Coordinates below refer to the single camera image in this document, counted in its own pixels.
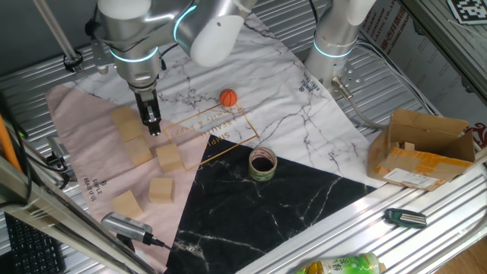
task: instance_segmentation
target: black marble cloth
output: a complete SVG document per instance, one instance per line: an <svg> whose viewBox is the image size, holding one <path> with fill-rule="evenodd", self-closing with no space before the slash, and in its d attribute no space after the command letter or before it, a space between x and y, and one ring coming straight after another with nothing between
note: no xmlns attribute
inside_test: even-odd
<svg viewBox="0 0 487 274"><path fill-rule="evenodd" d="M235 145L211 145L214 138L202 161ZM199 167L167 263L171 273L235 273L375 190L283 158L269 182L257 182L248 174L251 151L240 145Z"/></svg>

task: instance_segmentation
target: pink cloth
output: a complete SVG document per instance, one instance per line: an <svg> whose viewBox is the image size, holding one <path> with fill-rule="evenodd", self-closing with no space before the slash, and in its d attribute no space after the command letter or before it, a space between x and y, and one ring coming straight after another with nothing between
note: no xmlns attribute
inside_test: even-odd
<svg viewBox="0 0 487 274"><path fill-rule="evenodd" d="M197 168L190 171L181 168L164 174L157 158L135 167L110 115L119 105L63 85L50 90L46 100L59 137L71 155L71 163L91 215L101 221L113 211L110 201L131 190L144 211L137 220L152 226L154 236L171 246ZM170 125L168 121L161 122L162 129ZM169 143L164 134L153 137L146 128L144 135L155 157L155 149ZM208 138L198 138L179 146L181 157L201 159L207 141ZM155 177L173 178L174 204L155 205L150 202L148 191L150 181ZM134 244L136 249L145 253L152 267L162 270L169 256L168 250Z"/></svg>

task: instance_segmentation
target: wooden cube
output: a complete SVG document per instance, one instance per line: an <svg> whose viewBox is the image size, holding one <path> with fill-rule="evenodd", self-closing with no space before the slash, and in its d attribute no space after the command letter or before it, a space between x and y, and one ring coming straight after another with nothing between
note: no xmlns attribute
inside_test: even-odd
<svg viewBox="0 0 487 274"><path fill-rule="evenodd" d="M136 137L125 144L125 150L129 153L130 160L137 167L146 161L152 160L152 153L144 136Z"/></svg>
<svg viewBox="0 0 487 274"><path fill-rule="evenodd" d="M118 129L124 142L142 136L142 128L136 119L124 123Z"/></svg>
<svg viewBox="0 0 487 274"><path fill-rule="evenodd" d="M134 113L132 112L132 109L129 106L120 107L118 110L112 111L111 114L117 128L122 126L124 123L127 123L128 121L136 119Z"/></svg>
<svg viewBox="0 0 487 274"><path fill-rule="evenodd" d="M158 153L159 164L164 173L175 171L183 166L176 144L165 145L156 149L156 152Z"/></svg>
<svg viewBox="0 0 487 274"><path fill-rule="evenodd" d="M113 122L119 130L124 142L142 136L140 122L135 118L130 107L121 107L118 110L113 111L111 114Z"/></svg>
<svg viewBox="0 0 487 274"><path fill-rule="evenodd" d="M154 178L151 180L149 199L154 204L173 203L173 179Z"/></svg>
<svg viewBox="0 0 487 274"><path fill-rule="evenodd" d="M112 207L114 212L129 218L137 218L140 214L144 213L131 190L113 199Z"/></svg>

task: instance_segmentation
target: qr code marker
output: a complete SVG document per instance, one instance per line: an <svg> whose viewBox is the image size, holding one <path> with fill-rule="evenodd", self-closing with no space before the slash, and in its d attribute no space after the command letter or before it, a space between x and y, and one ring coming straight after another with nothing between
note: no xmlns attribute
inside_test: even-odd
<svg viewBox="0 0 487 274"><path fill-rule="evenodd" d="M487 24L486 0L447 0L461 24Z"/></svg>

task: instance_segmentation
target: keyboard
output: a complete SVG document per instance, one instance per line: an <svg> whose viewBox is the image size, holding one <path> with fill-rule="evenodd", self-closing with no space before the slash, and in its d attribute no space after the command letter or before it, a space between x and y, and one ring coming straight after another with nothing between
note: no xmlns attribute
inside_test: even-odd
<svg viewBox="0 0 487 274"><path fill-rule="evenodd" d="M59 241L8 214L5 214L5 221L17 274L64 272L66 266Z"/></svg>

